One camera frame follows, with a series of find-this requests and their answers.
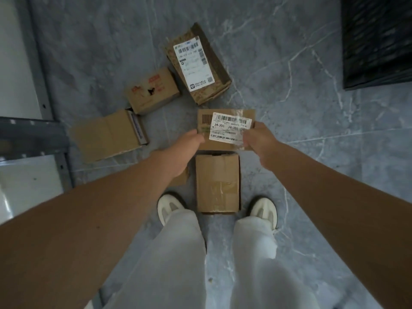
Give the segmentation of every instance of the person's left hand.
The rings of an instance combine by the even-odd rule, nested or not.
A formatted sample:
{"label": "person's left hand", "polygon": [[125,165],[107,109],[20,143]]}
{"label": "person's left hand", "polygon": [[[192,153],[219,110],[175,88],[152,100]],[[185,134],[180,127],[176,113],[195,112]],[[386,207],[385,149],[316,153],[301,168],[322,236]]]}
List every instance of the person's left hand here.
{"label": "person's left hand", "polygon": [[173,177],[180,175],[194,156],[201,143],[204,143],[203,134],[196,129],[186,132],[168,149],[161,151],[171,167]]}

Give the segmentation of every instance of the white shipping label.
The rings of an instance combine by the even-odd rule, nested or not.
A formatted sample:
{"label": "white shipping label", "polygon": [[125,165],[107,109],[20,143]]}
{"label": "white shipping label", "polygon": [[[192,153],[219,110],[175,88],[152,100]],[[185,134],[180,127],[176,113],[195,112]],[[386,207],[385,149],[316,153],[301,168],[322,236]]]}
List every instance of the white shipping label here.
{"label": "white shipping label", "polygon": [[243,146],[242,130],[250,129],[252,119],[213,113],[209,140]]}
{"label": "white shipping label", "polygon": [[190,92],[215,82],[198,36],[173,48]]}

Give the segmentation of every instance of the sneaker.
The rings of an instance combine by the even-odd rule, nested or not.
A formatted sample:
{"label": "sneaker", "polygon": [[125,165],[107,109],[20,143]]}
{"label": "sneaker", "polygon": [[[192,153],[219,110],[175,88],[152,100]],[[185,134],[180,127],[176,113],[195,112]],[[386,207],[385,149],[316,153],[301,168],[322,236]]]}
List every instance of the sneaker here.
{"label": "sneaker", "polygon": [[177,209],[184,209],[184,206],[172,193],[165,193],[159,198],[157,201],[157,214],[163,226],[169,220],[172,211]]}
{"label": "sneaker", "polygon": [[256,197],[251,203],[250,216],[268,220],[272,231],[278,224],[278,213],[275,204],[267,197]]}

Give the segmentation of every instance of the flattened cardboard box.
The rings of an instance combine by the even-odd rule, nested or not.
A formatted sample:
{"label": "flattened cardboard box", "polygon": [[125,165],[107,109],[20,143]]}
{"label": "flattened cardboard box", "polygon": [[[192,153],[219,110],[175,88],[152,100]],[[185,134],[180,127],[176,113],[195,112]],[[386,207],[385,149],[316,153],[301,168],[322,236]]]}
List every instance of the flattened cardboard box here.
{"label": "flattened cardboard box", "polygon": [[125,153],[149,143],[139,117],[126,109],[75,125],[69,130],[69,135],[76,142],[86,163]]}
{"label": "flattened cardboard box", "polygon": [[198,105],[200,105],[218,97],[220,94],[225,92],[232,83],[229,74],[226,72],[222,63],[216,56],[216,53],[210,46],[210,43],[206,38],[203,30],[200,28],[200,25],[198,23],[195,23],[187,33],[171,40],[164,49],[170,62],[175,67],[182,81],[185,83],[186,88],[188,88],[188,84],[183,75],[182,68],[180,67],[180,63],[173,49],[173,46],[191,40],[197,36],[200,38],[200,42],[203,46],[204,53],[206,55],[207,61],[209,62],[209,66],[215,80],[214,83],[208,86],[204,86],[198,90],[190,92],[190,95],[193,97],[194,101]]}
{"label": "flattened cardboard box", "polygon": [[236,213],[240,209],[238,154],[196,156],[197,209],[202,213]]}
{"label": "flattened cardboard box", "polygon": [[189,167],[186,167],[185,170],[178,175],[177,177],[173,178],[173,180],[169,183],[168,187],[177,187],[179,185],[185,185],[189,178]]}
{"label": "flattened cardboard box", "polygon": [[176,82],[167,67],[132,85],[125,94],[136,114],[148,114],[180,95]]}
{"label": "flattened cardboard box", "polygon": [[232,116],[240,116],[252,119],[252,128],[255,124],[255,110],[254,109],[198,109],[197,110],[197,131],[205,135],[205,142],[199,146],[199,150],[205,151],[237,151],[244,149],[246,151],[252,150],[250,147],[239,147],[235,144],[224,143],[215,140],[209,140],[210,125],[212,122],[213,113],[220,113]]}

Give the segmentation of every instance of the leg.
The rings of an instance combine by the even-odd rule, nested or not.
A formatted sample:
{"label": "leg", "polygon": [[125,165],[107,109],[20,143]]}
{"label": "leg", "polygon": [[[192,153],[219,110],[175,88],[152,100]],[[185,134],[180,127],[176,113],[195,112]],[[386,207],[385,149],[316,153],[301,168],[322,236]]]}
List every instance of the leg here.
{"label": "leg", "polygon": [[158,212],[164,228],[108,308],[204,309],[206,249],[196,215],[168,194]]}
{"label": "leg", "polygon": [[319,309],[313,293],[275,260],[277,244],[273,230],[276,223],[276,208],[267,198],[259,199],[251,216],[236,223],[233,309]]}

